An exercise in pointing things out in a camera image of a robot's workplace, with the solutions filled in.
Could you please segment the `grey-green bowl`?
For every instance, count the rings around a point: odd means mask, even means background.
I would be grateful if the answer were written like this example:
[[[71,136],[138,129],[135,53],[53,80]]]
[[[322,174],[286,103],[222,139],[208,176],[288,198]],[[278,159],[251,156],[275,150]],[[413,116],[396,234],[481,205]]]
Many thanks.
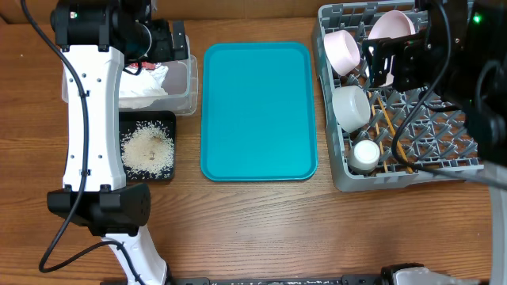
[[[335,89],[332,105],[337,123],[348,133],[363,127],[371,118],[367,95],[356,85]]]

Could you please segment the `white rice pile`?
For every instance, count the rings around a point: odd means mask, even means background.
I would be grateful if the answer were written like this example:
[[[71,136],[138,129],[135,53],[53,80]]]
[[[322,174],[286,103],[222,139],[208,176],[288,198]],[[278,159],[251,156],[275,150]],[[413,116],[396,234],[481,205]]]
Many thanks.
[[[120,135],[121,160],[130,181],[170,180],[174,168],[173,131],[160,120],[137,121]]]

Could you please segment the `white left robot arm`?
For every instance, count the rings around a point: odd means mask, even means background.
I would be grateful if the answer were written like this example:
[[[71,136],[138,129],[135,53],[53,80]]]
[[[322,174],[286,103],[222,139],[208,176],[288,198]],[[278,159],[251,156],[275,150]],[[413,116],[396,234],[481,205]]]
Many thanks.
[[[120,79],[129,63],[181,59],[186,45],[149,1],[60,1],[51,12],[64,65],[68,149],[63,185],[48,193],[51,213],[86,227],[116,255],[129,284],[168,284],[167,263],[147,228],[151,194],[128,184],[120,155]]]

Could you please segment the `red snack wrapper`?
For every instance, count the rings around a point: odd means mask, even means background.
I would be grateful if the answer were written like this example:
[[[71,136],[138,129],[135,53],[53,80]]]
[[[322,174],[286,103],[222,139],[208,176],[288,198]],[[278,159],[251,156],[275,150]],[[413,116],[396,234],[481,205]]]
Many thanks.
[[[142,68],[145,70],[155,70],[159,67],[158,63],[141,62]],[[139,63],[132,63],[129,65],[130,68],[138,69]]]

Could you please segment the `pink small bowl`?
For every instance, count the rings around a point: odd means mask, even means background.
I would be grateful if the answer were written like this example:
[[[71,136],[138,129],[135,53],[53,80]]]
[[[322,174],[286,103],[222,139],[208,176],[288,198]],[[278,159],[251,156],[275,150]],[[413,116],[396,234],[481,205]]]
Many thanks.
[[[360,64],[360,52],[353,36],[346,30],[324,35],[325,53],[334,71],[345,76]]]

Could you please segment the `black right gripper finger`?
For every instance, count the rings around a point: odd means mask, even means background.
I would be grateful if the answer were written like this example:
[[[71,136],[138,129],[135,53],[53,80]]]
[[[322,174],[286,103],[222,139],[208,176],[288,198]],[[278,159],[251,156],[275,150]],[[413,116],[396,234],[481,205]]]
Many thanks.
[[[394,81],[392,86],[396,86],[400,79],[400,70],[402,69],[402,61],[404,50],[412,40],[412,36],[402,36],[398,38],[380,38],[374,40],[365,40],[362,43],[362,51],[366,58],[369,71],[369,80],[374,85],[374,57],[376,55],[389,57],[394,56],[394,66],[392,74]]]
[[[391,86],[394,81],[392,74],[394,66],[394,56],[383,57],[376,55],[374,57],[374,87]]]

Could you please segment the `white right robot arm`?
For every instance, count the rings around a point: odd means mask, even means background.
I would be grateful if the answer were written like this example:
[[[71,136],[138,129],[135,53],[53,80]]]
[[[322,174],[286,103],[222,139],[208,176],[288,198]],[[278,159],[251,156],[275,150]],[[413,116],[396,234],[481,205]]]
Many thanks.
[[[491,198],[493,262],[491,284],[506,282],[506,3],[504,1],[417,1],[428,24],[409,35],[369,39],[362,50],[372,86],[393,74],[399,92],[425,87],[392,138],[391,153],[401,164],[435,176],[485,184]],[[478,145],[484,176],[469,177],[417,165],[401,157],[398,141],[421,107],[437,94],[448,111],[465,115],[465,128]]]

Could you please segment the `white paper cup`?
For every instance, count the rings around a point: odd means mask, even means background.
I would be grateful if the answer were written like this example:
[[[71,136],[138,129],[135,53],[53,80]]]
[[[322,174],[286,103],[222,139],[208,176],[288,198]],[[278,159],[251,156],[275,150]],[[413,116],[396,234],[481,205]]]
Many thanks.
[[[368,174],[378,165],[380,149],[370,140],[362,140],[355,144],[348,154],[348,166],[359,174]]]

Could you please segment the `pink round plate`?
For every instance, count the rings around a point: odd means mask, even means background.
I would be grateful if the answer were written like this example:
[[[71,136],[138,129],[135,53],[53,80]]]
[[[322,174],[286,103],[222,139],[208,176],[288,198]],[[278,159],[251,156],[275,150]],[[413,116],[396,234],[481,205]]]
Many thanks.
[[[369,40],[380,38],[398,38],[413,35],[413,22],[401,11],[392,10],[385,13],[374,25],[368,35]]]

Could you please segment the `white napkin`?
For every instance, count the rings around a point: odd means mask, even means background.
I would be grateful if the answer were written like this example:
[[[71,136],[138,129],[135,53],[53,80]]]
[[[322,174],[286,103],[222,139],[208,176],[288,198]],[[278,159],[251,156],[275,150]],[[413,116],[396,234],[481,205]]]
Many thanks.
[[[120,108],[145,108],[168,93],[162,88],[169,68],[159,65],[154,70],[142,69],[139,75],[124,71],[120,80]]]

